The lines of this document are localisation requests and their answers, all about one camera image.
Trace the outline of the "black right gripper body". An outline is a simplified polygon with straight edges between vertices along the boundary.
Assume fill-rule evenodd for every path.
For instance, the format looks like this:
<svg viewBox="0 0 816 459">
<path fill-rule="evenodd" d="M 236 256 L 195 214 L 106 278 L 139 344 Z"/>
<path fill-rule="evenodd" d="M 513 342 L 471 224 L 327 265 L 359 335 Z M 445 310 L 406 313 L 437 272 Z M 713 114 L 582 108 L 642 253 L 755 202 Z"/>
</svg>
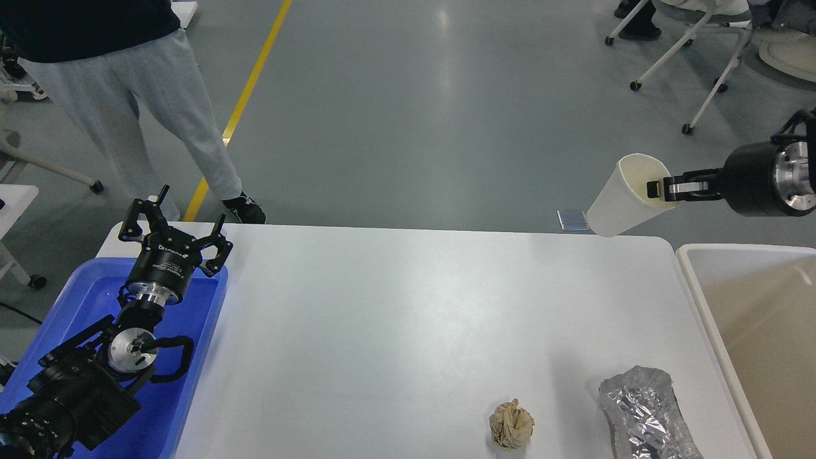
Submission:
<svg viewBox="0 0 816 459">
<path fill-rule="evenodd" d="M 808 144 L 751 143 L 735 149 L 720 170 L 720 194 L 746 217 L 804 217 L 814 212 Z"/>
</svg>

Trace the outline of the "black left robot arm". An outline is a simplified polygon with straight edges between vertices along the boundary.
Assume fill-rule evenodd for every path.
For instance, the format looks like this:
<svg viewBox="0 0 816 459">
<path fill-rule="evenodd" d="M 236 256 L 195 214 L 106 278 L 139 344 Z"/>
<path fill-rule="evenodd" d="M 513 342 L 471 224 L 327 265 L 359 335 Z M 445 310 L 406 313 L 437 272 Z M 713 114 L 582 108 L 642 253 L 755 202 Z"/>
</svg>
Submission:
<svg viewBox="0 0 816 459">
<path fill-rule="evenodd" d="M 3 458 L 68 458 L 76 442 L 93 450 L 140 410 L 135 395 L 147 383 L 174 383 L 190 370 L 195 340 L 160 338 L 156 328 L 196 270 L 209 278 L 221 272 L 233 244 L 222 234 L 226 215 L 201 238 L 171 226 L 161 212 L 168 191 L 132 201 L 119 240 L 141 250 L 117 293 L 119 314 L 40 358 L 31 395 L 2 415 Z"/>
</svg>

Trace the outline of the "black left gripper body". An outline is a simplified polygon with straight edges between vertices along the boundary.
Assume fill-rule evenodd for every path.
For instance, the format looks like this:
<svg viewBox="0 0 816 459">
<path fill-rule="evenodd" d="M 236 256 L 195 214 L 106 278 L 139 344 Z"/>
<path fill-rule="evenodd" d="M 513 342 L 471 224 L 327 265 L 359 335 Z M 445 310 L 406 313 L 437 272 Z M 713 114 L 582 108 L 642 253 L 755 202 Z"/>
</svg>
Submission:
<svg viewBox="0 0 816 459">
<path fill-rule="evenodd" d="M 193 241 L 190 235 L 147 235 L 126 279 L 126 291 L 135 294 L 140 288 L 155 284 L 169 291 L 166 304 L 181 302 L 202 260 L 201 252 L 192 248 Z"/>
</svg>

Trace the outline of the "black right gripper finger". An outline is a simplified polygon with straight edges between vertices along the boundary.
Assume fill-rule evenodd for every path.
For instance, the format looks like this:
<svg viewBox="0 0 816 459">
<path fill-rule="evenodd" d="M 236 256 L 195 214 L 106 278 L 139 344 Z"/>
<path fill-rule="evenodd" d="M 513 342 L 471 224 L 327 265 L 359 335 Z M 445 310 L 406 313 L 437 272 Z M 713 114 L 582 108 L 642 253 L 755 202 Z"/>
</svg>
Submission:
<svg viewBox="0 0 816 459">
<path fill-rule="evenodd" d="M 711 188 L 708 181 L 673 182 L 670 180 L 653 180 L 646 183 L 646 194 L 650 200 L 666 203 L 676 201 L 718 201 L 724 197 Z"/>
<path fill-rule="evenodd" d="M 681 174 L 681 181 L 714 181 L 721 171 L 721 168 L 686 171 Z"/>
</svg>

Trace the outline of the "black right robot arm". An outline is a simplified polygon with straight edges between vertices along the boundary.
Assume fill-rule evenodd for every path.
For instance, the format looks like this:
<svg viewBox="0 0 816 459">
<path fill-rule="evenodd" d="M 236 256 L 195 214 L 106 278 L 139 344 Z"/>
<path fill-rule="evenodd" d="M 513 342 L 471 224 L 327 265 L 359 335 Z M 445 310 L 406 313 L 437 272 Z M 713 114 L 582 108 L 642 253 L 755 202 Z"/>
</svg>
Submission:
<svg viewBox="0 0 816 459">
<path fill-rule="evenodd" d="M 743 217 L 805 217 L 814 212 L 814 110 L 798 110 L 766 142 L 740 146 L 721 168 L 645 182 L 647 203 L 724 200 Z"/>
</svg>

